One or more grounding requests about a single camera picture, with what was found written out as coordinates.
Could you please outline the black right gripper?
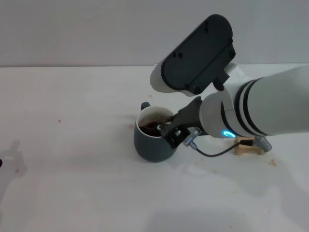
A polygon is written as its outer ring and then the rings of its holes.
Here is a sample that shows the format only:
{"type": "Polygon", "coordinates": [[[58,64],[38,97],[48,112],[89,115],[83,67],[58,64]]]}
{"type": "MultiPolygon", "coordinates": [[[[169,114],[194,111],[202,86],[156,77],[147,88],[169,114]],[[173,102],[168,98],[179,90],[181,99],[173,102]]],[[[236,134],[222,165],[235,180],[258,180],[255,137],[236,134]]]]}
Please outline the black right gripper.
{"type": "Polygon", "coordinates": [[[178,127],[201,127],[199,116],[201,104],[201,97],[196,97],[186,107],[160,124],[161,137],[172,148],[177,148],[190,135],[189,129],[178,127]]]}

